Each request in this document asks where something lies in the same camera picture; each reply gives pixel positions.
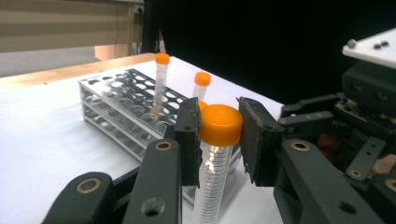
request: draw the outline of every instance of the orange screw cap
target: orange screw cap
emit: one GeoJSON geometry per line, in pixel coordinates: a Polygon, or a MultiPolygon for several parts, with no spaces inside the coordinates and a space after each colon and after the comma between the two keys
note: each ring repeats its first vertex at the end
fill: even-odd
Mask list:
{"type": "Polygon", "coordinates": [[[208,86],[210,83],[211,76],[206,72],[197,72],[195,75],[194,82],[200,86],[208,86]]]}
{"type": "Polygon", "coordinates": [[[241,113],[227,105],[207,105],[201,111],[200,137],[215,147],[230,147],[241,138],[241,113]]]}
{"type": "Polygon", "coordinates": [[[155,55],[155,62],[161,64],[169,64],[170,56],[166,53],[157,53],[155,55]]]}

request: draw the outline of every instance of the clear plastic tube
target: clear plastic tube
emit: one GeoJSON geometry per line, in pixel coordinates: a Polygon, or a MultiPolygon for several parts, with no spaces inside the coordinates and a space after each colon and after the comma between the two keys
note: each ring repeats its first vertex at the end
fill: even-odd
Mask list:
{"type": "Polygon", "coordinates": [[[216,223],[233,146],[242,132],[242,115],[227,105],[207,105],[201,110],[203,162],[200,188],[195,189],[193,222],[216,223]]]}
{"type": "Polygon", "coordinates": [[[168,65],[157,63],[156,77],[155,77],[155,95],[154,95],[154,105],[162,106],[163,97],[166,90],[166,75],[167,75],[168,65]]]}
{"type": "Polygon", "coordinates": [[[211,76],[206,72],[197,72],[194,79],[194,89],[192,97],[198,97],[199,101],[203,101],[206,94],[207,86],[210,84],[211,76]]]}
{"type": "Polygon", "coordinates": [[[194,223],[216,223],[233,147],[215,147],[202,141],[200,185],[195,190],[194,223]]]}
{"type": "Polygon", "coordinates": [[[155,77],[155,93],[154,106],[162,106],[163,97],[166,90],[166,77],[168,73],[169,55],[166,53],[157,53],[155,57],[156,77],[155,77]]]}

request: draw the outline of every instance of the white table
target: white table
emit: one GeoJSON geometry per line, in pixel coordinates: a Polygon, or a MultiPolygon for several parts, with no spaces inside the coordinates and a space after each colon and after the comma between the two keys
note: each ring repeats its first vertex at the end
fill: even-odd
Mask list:
{"type": "MultiPolygon", "coordinates": [[[[115,70],[126,68],[155,78],[154,61],[115,70]]],[[[200,70],[172,57],[167,86],[190,97],[200,70]]],[[[82,117],[78,81],[96,75],[0,92],[0,223],[40,223],[76,176],[104,172],[115,179],[140,164],[82,117]]],[[[281,104],[215,75],[205,101],[237,108],[240,96],[260,101],[278,118],[281,104]]],[[[183,223],[192,223],[193,205],[183,200],[182,209],[183,223]]],[[[242,159],[227,180],[218,223],[282,223],[273,188],[250,184],[242,159]]]]}

